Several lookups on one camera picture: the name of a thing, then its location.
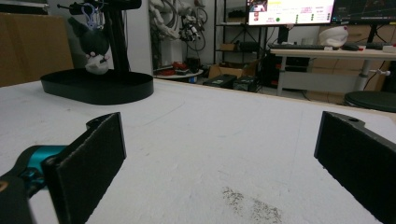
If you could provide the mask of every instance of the desk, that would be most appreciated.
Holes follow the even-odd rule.
[[[385,53],[375,49],[366,49],[364,51],[271,49],[271,53],[282,57],[277,95],[280,95],[284,88],[333,92],[362,91],[367,82],[372,60],[396,60],[396,54]],[[285,71],[287,57],[356,59],[364,60],[364,63],[358,76],[287,72]]]
[[[389,114],[159,79],[154,89],[87,105],[40,82],[0,88],[0,174],[26,148],[69,145],[88,120],[120,111],[127,158],[88,223],[379,223],[314,150],[323,110],[396,142]],[[30,203],[38,224],[57,223],[47,191]]]

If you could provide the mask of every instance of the monitor screen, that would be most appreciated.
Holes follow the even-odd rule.
[[[396,0],[336,0],[334,24],[390,24],[396,22]]]
[[[247,0],[248,25],[330,23],[334,0]]]

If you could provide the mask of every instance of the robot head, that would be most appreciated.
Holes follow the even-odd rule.
[[[348,32],[346,26],[337,26],[322,31],[319,34],[320,45],[341,47],[347,42]]]

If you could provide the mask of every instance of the black oval base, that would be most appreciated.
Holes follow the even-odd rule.
[[[101,76],[85,68],[51,73],[41,77],[41,84],[46,93],[91,105],[128,104],[154,93],[152,76],[111,69]]]

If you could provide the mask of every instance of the red object on shelf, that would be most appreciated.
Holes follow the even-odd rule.
[[[181,63],[181,62],[173,62],[172,66],[176,70],[187,70],[187,69],[189,69],[189,67],[186,64]]]
[[[176,71],[175,69],[166,69],[166,70],[162,70],[162,71],[158,71],[156,75],[158,76],[172,76],[175,75]]]

